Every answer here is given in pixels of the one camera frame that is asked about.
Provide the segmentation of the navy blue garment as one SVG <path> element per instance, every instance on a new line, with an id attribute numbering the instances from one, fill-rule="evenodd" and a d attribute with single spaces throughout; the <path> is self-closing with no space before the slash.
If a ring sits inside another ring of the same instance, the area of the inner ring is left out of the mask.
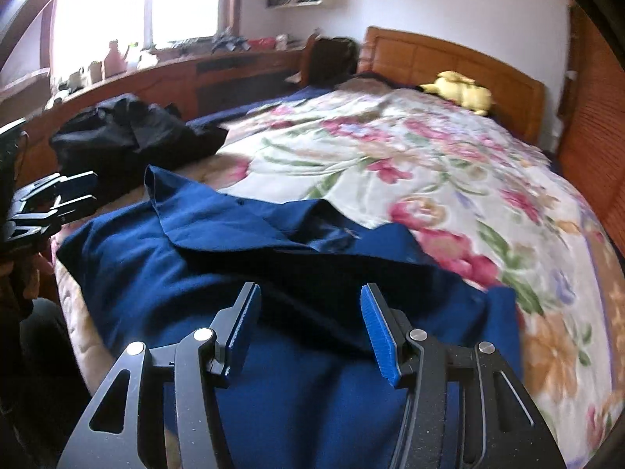
<path id="1" fill-rule="evenodd" d="M 243 371 L 217 395 L 238 468 L 388 466 L 405 395 L 375 362 L 364 284 L 437 340 L 494 343 L 521 370 L 514 291 L 444 269 L 401 224 L 368 229 L 323 199 L 235 197 L 158 167 L 145 185 L 145 201 L 91 219 L 57 256 L 112 354 L 176 343 L 259 285 Z"/>

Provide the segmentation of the black garment pile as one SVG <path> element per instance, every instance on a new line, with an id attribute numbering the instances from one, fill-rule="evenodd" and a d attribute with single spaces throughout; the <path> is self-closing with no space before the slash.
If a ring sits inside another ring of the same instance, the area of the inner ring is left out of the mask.
<path id="1" fill-rule="evenodd" d="M 127 93 L 90 106 L 50 137 L 61 173 L 97 175 L 94 196 L 107 203 L 141 185 L 147 166 L 178 170 L 214 155 L 228 130 L 186 123 L 173 105 L 147 104 Z"/>

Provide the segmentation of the pink bottle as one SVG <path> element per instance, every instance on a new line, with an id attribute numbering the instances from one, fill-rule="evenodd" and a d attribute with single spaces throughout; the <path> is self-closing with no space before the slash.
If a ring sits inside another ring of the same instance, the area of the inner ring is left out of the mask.
<path id="1" fill-rule="evenodd" d="M 111 79 L 126 72 L 127 62 L 116 39 L 109 41 L 109 50 L 103 61 L 104 79 Z"/>

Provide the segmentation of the navy bed sheet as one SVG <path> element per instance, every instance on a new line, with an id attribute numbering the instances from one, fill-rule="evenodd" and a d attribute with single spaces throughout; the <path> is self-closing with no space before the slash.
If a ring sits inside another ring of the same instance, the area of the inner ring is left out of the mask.
<path id="1" fill-rule="evenodd" d="M 273 108 L 282 103 L 299 102 L 300 100 L 309 100 L 310 98 L 321 97 L 321 95 L 331 92 L 333 88 L 309 86 L 300 89 L 292 94 L 283 95 L 282 97 L 274 97 L 270 100 L 260 100 L 246 105 L 218 111 L 210 115 L 204 115 L 200 118 L 189 121 L 189 125 L 219 125 L 222 122 L 228 122 L 241 119 L 248 113 L 257 109 Z"/>

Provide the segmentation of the long wooden desk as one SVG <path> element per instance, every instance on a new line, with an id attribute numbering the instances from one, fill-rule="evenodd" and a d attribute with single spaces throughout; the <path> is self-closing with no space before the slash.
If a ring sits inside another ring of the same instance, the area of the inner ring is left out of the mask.
<path id="1" fill-rule="evenodd" d="M 173 104 L 182 120 L 195 120 L 295 91 L 286 79 L 300 70 L 303 55 L 303 49 L 292 49 L 180 58 L 79 91 L 25 124 L 29 139 L 18 158 L 17 184 L 55 172 L 56 156 L 49 138 L 62 123 L 101 100 L 132 93 L 148 104 Z"/>

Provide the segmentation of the window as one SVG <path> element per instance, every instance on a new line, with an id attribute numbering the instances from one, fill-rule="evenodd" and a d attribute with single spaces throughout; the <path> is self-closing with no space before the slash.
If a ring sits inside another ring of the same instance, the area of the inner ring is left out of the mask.
<path id="1" fill-rule="evenodd" d="M 55 0 L 51 69 L 66 79 L 104 61 L 109 43 L 121 53 L 217 32 L 220 0 Z"/>

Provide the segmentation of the floral bed blanket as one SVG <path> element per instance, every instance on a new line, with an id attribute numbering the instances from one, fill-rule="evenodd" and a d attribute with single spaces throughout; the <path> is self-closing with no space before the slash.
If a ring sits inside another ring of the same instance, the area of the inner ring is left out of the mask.
<path id="1" fill-rule="evenodd" d="M 270 203 L 323 199 L 401 224 L 444 269 L 515 293 L 521 375 L 570 468 L 622 467 L 624 272 L 586 199 L 537 148 L 413 89 L 352 79 L 222 122 L 175 174 Z"/>

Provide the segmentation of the red container on desk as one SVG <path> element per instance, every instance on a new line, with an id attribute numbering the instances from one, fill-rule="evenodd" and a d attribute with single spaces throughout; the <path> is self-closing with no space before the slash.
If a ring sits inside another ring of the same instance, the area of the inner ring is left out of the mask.
<path id="1" fill-rule="evenodd" d="M 277 39 L 274 37 L 261 37 L 248 39 L 247 43 L 252 51 L 272 51 L 277 46 Z"/>

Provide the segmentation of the wooden wardrobe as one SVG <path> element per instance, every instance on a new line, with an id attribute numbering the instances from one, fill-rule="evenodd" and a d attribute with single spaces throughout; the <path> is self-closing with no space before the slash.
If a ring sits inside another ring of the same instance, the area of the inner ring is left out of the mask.
<path id="1" fill-rule="evenodd" d="M 584 10 L 569 7 L 564 123 L 556 155 L 619 250 L 624 249 L 624 70 Z"/>

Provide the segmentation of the wooden chair with dark bag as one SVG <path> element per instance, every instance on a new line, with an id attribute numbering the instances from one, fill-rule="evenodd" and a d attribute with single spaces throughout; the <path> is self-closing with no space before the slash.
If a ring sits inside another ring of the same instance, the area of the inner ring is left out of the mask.
<path id="1" fill-rule="evenodd" d="M 300 62 L 301 88 L 329 86 L 356 73 L 359 46 L 348 37 L 325 37 L 312 33 Z"/>

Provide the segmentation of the wooden headboard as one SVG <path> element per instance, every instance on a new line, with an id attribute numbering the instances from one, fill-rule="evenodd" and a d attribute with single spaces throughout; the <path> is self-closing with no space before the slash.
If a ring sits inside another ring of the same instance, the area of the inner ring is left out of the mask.
<path id="1" fill-rule="evenodd" d="M 458 72 L 491 90 L 495 116 L 513 136 L 538 142 L 545 85 L 494 57 L 443 39 L 369 27 L 358 70 L 412 86 L 429 84 L 443 71 Z"/>

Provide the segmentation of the yellow plush toy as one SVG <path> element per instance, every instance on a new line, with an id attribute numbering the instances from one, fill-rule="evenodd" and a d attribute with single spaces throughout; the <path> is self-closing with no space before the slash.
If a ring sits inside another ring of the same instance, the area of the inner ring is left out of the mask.
<path id="1" fill-rule="evenodd" d="M 491 91 L 455 71 L 439 72 L 434 82 L 421 85 L 421 89 L 424 93 L 437 95 L 470 110 L 475 115 L 488 115 L 493 104 Z"/>

